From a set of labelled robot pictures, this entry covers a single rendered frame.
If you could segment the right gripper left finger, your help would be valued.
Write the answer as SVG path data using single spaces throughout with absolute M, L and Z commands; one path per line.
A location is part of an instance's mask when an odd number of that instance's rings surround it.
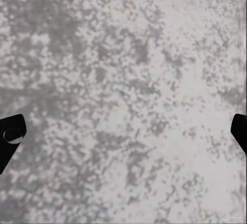
M 0 119 L 0 175 L 27 133 L 22 114 Z

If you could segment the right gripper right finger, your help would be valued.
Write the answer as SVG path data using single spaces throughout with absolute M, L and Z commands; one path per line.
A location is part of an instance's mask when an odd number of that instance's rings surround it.
M 235 114 L 231 126 L 231 133 L 247 154 L 247 116 Z

